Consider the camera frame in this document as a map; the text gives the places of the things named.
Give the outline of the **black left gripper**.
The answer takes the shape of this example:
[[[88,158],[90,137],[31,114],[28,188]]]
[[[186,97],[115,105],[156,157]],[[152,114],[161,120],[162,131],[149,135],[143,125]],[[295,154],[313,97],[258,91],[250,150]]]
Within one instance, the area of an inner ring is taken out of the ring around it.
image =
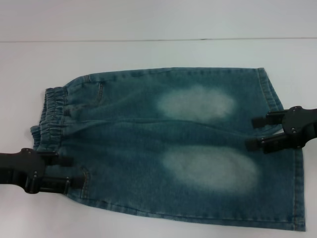
[[[0,155],[0,183],[16,185],[26,193],[68,192],[71,188],[82,189],[85,177],[44,176],[46,165],[72,167],[72,157],[56,152],[40,152],[23,148],[18,153]]]

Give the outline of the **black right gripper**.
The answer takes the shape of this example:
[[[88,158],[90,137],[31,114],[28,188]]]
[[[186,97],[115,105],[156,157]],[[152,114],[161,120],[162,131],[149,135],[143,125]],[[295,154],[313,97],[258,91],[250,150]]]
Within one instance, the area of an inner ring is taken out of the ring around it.
[[[301,106],[291,107],[285,111],[268,112],[264,117],[251,120],[253,128],[266,125],[282,124],[283,133],[268,137],[245,140],[246,149],[250,152],[260,151],[273,153],[290,148],[302,148],[317,137],[317,110],[304,109]]]

